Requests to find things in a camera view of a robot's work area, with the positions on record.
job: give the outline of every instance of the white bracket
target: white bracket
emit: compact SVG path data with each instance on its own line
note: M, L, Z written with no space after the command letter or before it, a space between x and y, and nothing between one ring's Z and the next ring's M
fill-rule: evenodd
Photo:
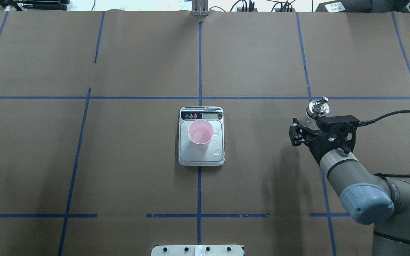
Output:
M192 16L208 16L208 0L192 0Z
M155 246L151 256L245 256L239 245Z

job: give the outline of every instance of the white metal plate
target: white metal plate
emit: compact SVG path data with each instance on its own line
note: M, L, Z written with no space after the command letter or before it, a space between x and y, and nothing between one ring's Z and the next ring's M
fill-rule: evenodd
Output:
M181 165L222 165L224 163L224 130L219 120L207 120L213 126L214 135L208 148L197 149L188 136L189 125L195 120L179 124L178 162Z
M244 254L245 250L239 245L155 246L151 250L151 256L244 256Z

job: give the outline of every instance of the white label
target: white label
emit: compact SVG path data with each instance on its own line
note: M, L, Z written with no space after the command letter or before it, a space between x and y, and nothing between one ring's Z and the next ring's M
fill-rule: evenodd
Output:
M341 2L336 2L336 3L325 5L325 8L327 8L328 12L339 12L339 11L346 10Z

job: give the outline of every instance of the scale platform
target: scale platform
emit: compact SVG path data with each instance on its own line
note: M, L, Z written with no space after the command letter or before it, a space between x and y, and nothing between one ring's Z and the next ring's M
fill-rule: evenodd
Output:
M189 125L204 119L213 126L208 148L197 149L188 136ZM178 162L181 165L222 165L224 163L224 112L220 107L183 107L179 115Z

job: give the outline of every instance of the cup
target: cup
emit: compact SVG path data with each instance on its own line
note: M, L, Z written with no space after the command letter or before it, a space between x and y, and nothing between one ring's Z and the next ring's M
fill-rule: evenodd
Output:
M206 120L195 120L189 125L188 136L197 149L206 149L213 138L213 126Z

